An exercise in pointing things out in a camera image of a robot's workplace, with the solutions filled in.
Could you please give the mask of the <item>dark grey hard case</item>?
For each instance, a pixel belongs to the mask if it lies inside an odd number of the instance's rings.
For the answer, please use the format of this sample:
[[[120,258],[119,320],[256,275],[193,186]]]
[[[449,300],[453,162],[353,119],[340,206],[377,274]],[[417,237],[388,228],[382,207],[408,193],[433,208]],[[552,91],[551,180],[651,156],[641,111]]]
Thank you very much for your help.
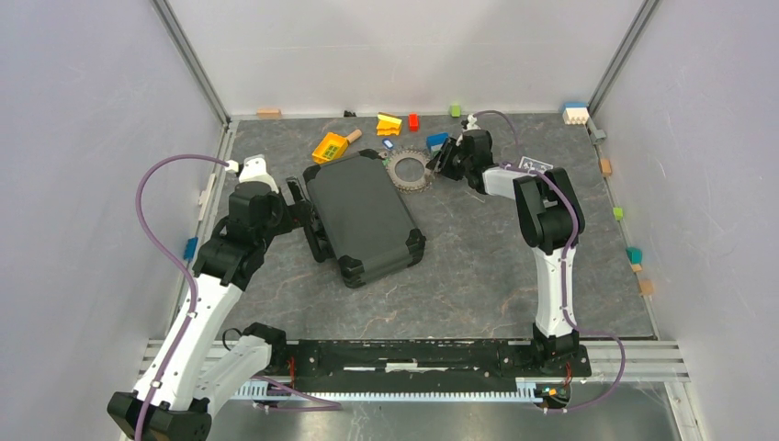
[[[365,149],[314,164],[302,177],[347,287],[363,287],[422,261],[426,238],[378,152]]]

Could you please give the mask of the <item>teal block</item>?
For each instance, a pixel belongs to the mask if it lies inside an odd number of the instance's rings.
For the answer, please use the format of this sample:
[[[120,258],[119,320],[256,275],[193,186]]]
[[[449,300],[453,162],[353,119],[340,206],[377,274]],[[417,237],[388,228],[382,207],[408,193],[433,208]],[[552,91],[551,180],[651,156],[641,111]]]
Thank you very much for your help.
[[[626,254],[631,265],[640,265],[643,261],[643,252],[640,248],[628,246],[626,248]]]

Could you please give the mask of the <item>metal disc keyring with rings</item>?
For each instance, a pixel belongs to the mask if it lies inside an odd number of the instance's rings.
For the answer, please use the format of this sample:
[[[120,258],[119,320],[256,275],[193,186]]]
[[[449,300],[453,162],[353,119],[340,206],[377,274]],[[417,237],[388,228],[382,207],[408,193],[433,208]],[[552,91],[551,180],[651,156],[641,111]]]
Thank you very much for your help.
[[[401,149],[393,151],[384,160],[390,180],[401,193],[413,194],[427,190],[434,181],[427,168],[431,156],[427,151]]]

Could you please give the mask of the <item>blue green stacked bricks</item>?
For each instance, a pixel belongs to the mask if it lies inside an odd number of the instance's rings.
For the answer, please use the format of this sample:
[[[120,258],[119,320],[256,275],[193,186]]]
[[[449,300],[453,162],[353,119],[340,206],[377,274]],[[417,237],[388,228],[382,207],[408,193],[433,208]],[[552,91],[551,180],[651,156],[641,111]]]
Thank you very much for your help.
[[[446,132],[436,133],[425,139],[425,146],[430,154],[435,154],[443,148],[448,140],[449,135]]]

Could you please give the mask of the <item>orange wooden block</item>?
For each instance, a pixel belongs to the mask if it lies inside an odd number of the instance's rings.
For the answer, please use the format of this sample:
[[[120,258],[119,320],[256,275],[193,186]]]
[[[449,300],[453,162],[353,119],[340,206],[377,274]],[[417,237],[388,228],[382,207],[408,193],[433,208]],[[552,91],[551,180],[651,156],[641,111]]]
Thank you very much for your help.
[[[613,174],[613,167],[610,160],[602,158],[599,161],[599,165],[602,177],[607,178]]]

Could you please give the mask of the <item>tan wooden block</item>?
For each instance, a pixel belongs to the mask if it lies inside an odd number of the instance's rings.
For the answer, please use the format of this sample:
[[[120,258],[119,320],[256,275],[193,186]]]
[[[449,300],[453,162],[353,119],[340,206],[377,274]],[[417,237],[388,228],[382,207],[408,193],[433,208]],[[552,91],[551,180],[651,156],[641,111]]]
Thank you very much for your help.
[[[255,115],[259,119],[281,119],[282,111],[279,108],[258,108]]]

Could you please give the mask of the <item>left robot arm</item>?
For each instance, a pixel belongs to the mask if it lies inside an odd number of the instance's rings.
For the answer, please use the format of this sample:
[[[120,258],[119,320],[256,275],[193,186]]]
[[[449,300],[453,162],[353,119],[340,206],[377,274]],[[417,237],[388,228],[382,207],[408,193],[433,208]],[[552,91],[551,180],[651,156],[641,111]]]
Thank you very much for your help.
[[[132,440],[205,440],[214,417],[239,388],[264,371],[277,374],[291,359],[285,332],[258,322],[247,326],[233,349],[204,364],[229,312],[265,261],[273,239],[301,228],[313,238],[313,209],[299,180],[293,197],[259,180],[231,193],[229,213],[200,247],[186,271],[188,297],[155,359],[131,392],[115,393],[109,416]]]

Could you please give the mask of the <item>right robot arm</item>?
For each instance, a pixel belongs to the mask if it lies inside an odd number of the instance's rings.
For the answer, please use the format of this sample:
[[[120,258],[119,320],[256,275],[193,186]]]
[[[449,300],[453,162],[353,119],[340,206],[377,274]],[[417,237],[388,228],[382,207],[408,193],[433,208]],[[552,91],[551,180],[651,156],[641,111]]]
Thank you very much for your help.
[[[530,360],[553,375],[579,350],[580,332],[572,308],[573,259],[585,223],[565,169],[547,170],[493,161],[486,130],[465,130],[447,139],[427,168],[452,180],[465,179],[486,196],[515,203],[520,233],[536,263],[538,304]]]

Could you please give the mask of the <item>wooden peg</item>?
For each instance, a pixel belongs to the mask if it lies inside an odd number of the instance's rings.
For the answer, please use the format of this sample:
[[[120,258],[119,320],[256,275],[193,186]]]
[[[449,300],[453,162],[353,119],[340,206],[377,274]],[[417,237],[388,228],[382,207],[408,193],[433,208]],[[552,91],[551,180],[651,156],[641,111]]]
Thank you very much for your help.
[[[362,136],[361,130],[353,130],[351,133],[349,133],[345,138],[349,144],[354,143],[355,141],[359,140]]]

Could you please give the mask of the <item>blue block at left wall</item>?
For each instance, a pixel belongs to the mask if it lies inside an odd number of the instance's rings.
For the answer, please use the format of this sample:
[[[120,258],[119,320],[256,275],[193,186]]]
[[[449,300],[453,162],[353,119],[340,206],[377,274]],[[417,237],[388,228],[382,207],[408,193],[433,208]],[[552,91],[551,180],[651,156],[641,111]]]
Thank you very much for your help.
[[[191,237],[186,241],[186,246],[182,254],[182,258],[186,262],[190,262],[196,253],[198,247],[198,237]]]

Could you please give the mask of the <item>white blue brick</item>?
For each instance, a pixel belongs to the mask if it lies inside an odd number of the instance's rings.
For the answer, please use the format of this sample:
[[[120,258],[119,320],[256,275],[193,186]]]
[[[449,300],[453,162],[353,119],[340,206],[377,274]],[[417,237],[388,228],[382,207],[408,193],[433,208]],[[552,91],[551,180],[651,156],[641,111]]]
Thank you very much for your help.
[[[561,116],[566,125],[586,125],[590,119],[588,104],[566,102],[562,106]]]

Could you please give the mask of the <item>yellow orange wedge blocks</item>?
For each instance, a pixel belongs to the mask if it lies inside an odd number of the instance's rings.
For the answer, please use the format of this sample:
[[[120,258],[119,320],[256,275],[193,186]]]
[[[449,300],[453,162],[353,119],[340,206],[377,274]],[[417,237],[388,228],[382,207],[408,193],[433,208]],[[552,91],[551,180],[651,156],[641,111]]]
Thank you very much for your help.
[[[376,134],[379,137],[398,136],[402,129],[402,119],[394,115],[379,112]]]

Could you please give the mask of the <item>grey brick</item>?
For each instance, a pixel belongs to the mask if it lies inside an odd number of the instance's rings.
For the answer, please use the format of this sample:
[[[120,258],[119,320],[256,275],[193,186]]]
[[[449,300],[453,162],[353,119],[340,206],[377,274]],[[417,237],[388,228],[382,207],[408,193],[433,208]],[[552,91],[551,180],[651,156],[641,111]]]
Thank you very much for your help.
[[[590,142],[593,145],[600,145],[607,138],[605,131],[598,128],[594,128],[594,129],[589,128],[588,135],[589,135]]]

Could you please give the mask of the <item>red small block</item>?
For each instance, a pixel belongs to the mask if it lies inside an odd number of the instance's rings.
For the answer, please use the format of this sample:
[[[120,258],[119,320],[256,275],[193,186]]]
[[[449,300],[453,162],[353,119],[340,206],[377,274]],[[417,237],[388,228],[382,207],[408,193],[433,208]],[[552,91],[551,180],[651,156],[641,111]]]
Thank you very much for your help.
[[[410,113],[408,115],[408,128],[411,132],[416,132],[420,128],[419,115],[416,113]]]

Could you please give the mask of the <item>yellow toy window block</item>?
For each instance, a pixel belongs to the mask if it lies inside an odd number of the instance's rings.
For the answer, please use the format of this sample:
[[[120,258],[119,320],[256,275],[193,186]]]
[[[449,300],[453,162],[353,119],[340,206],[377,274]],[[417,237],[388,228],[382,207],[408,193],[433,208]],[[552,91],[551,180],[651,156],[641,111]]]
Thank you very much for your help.
[[[323,164],[339,159],[349,146],[350,141],[333,132],[327,133],[311,154],[316,164]]]

